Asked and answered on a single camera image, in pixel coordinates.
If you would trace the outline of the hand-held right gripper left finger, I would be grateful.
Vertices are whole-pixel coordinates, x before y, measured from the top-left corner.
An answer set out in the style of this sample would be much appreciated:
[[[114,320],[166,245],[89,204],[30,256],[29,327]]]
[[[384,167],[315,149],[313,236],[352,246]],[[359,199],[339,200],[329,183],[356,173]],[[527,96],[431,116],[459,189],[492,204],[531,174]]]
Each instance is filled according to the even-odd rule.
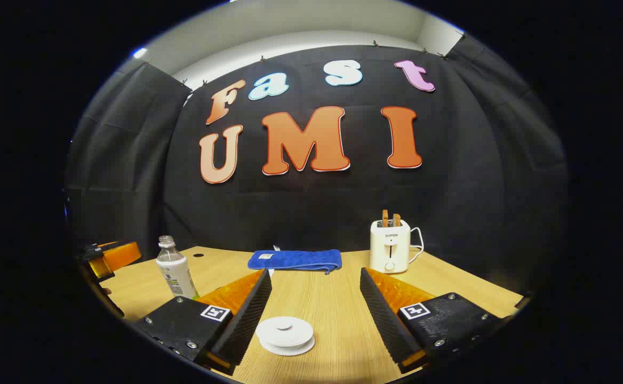
[[[232,375],[250,345],[271,290],[269,272],[258,270],[197,300],[173,298],[134,326],[183,359]]]

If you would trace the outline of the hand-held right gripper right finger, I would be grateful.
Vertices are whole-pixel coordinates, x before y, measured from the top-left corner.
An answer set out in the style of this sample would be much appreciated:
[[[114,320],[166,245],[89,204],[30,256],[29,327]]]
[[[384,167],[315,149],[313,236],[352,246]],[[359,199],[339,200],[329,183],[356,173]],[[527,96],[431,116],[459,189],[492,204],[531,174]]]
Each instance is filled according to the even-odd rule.
[[[458,293],[434,296],[372,268],[361,268],[360,290],[402,373],[451,362],[504,324]]]

